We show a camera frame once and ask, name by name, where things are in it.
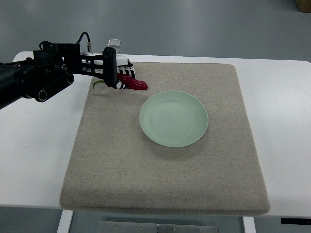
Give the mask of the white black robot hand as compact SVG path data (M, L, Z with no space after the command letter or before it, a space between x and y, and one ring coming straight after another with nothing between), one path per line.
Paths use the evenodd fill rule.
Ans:
M96 54L93 54L91 52L83 52L82 55L86 55L86 56L95 56ZM135 79L135 69L134 69L134 65L130 62L130 60L124 56L124 55L116 55L116 61L117 61L117 75L127 75L130 77L130 81L132 81L131 79ZM90 64L91 62L88 59L83 58L82 59L83 63L88 63ZM96 65L103 65L103 61L101 60L95 60L94 64ZM86 72L91 72L90 68L83 68L83 71ZM103 73L102 69L95 69L96 73ZM116 84L116 88L117 89L130 89L130 84L128 81L125 81L125 78L118 78L119 81L121 82ZM98 83L104 83L104 81L102 79L95 81L92 85L92 88L94 89L95 85Z

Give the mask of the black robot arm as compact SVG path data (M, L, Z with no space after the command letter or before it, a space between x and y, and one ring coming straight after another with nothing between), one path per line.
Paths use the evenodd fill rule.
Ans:
M107 85L117 83L116 50L106 47L100 55L83 55L80 43L42 41L33 58L0 65L0 107L20 98L45 102L74 82L75 74L94 76Z

